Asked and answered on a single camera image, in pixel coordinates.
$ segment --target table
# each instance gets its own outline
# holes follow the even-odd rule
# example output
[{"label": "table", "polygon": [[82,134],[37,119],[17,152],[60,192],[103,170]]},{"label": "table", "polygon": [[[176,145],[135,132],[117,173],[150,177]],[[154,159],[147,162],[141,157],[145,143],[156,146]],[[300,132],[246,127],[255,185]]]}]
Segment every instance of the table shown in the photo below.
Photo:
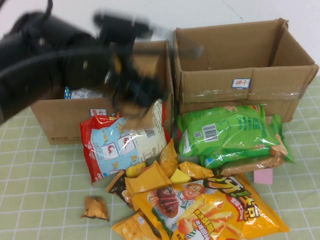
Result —
[{"label": "table", "polygon": [[[283,125],[295,164],[274,169],[273,185],[253,184],[291,228],[263,240],[314,240],[320,236],[320,79],[315,79]],[[93,186],[81,144],[50,145],[27,108],[0,126],[0,239],[121,239],[111,225],[133,215],[106,193],[111,178]],[[109,223],[81,219],[87,195],[103,196]]]}]

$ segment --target robotic arm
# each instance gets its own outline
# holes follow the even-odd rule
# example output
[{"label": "robotic arm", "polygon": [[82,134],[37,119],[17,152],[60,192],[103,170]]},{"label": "robotic arm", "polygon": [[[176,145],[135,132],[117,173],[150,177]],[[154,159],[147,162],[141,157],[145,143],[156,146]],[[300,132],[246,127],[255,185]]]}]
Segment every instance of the robotic arm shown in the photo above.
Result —
[{"label": "robotic arm", "polygon": [[166,98],[160,81],[132,64],[135,39],[153,33],[147,24],[96,14],[94,38],[52,16],[52,6],[48,0],[45,12],[24,14],[0,40],[0,125],[56,87],[109,93],[117,111],[118,102],[147,111]]}]

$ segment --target snack bag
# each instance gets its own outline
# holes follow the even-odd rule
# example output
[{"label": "snack bag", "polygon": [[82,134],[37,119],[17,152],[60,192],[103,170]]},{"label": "snack bag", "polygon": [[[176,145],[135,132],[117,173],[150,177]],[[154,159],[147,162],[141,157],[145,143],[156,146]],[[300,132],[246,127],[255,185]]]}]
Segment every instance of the snack bag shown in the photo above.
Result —
[{"label": "snack bag", "polygon": [[109,222],[108,209],[102,197],[87,196],[84,201],[84,214],[81,218],[102,219]]},{"label": "snack bag", "polygon": [[161,119],[154,128],[126,131],[125,118],[95,115],[80,124],[92,183],[158,156],[167,145]]},{"label": "snack bag", "polygon": [[152,189],[171,185],[171,182],[157,161],[137,178],[125,177],[125,186],[131,197]]},{"label": "snack bag", "polygon": [[105,188],[105,191],[117,195],[119,198],[121,198],[129,208],[133,208],[132,205],[132,198],[130,196],[130,193],[127,190],[126,182],[125,182],[126,173],[125,171],[121,170],[119,171],[113,180],[109,183],[109,185]]},{"label": "snack bag", "polygon": [[159,240],[140,211],[112,226],[112,230],[124,240]]},{"label": "snack bag", "polygon": [[262,105],[225,106],[193,111],[177,118],[185,156],[222,155],[278,145],[266,124]]},{"label": "snack bag", "polygon": [[212,170],[207,169],[205,167],[199,166],[193,162],[185,161],[181,163],[180,170],[190,176],[193,179],[201,180],[201,179],[208,179],[214,176]]},{"label": "snack bag", "polygon": [[286,162],[293,163],[293,157],[287,146],[284,136],[282,135],[282,122],[280,115],[266,117],[266,123],[270,132],[278,141],[277,145],[259,144],[253,149],[231,152],[226,154],[210,154],[208,156],[200,156],[201,164],[209,169],[216,169],[226,163],[239,161],[242,159],[251,159],[259,156],[269,156],[274,159],[284,159]]},{"label": "snack bag", "polygon": [[159,164],[168,178],[171,178],[176,169],[179,167],[178,155],[175,150],[173,138],[171,138],[170,142],[162,150],[159,157]]},{"label": "snack bag", "polygon": [[137,194],[132,203],[163,240],[240,240],[290,229],[244,175],[212,177]]}]

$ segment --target open cardboard box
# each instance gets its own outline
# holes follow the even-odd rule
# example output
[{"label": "open cardboard box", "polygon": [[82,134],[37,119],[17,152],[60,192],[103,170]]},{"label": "open cardboard box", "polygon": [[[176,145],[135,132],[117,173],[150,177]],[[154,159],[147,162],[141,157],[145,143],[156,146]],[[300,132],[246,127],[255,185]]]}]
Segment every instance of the open cardboard box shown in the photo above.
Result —
[{"label": "open cardboard box", "polygon": [[195,41],[198,59],[174,58],[180,113],[230,105],[264,104],[267,116],[291,121],[319,66],[288,31],[288,21],[177,29],[175,53]]},{"label": "open cardboard box", "polygon": [[[138,42],[134,47],[160,52],[158,55],[137,55],[134,57],[134,64],[141,73],[156,75],[167,89],[166,120],[163,127],[171,135],[174,90],[168,41]],[[64,89],[56,89],[46,98],[34,103],[31,109],[50,144],[80,143],[80,122],[92,117],[94,112],[102,115],[114,113],[111,102],[106,98],[63,99]]]}]

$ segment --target yellow snack bag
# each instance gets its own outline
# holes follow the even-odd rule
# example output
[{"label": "yellow snack bag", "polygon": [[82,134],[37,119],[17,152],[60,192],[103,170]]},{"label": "yellow snack bag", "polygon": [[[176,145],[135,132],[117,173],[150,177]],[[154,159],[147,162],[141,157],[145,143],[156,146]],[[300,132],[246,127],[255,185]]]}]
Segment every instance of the yellow snack bag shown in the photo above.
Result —
[{"label": "yellow snack bag", "polygon": [[208,179],[214,176],[212,170],[195,164],[193,162],[185,161],[181,163],[179,166],[180,170],[183,173],[187,174],[189,177],[194,178],[196,180]]},{"label": "yellow snack bag", "polygon": [[125,186],[130,196],[152,189],[170,186],[171,182],[157,161],[137,178],[125,177]]},{"label": "yellow snack bag", "polygon": [[290,230],[244,175],[147,191],[135,195],[132,203],[163,240],[255,239]]},{"label": "yellow snack bag", "polygon": [[124,240],[159,240],[143,216],[140,211],[113,225],[112,230],[123,237]]},{"label": "yellow snack bag", "polygon": [[173,138],[162,150],[159,157],[159,164],[162,167],[168,178],[171,178],[179,166],[178,155],[175,150],[175,144]]}]

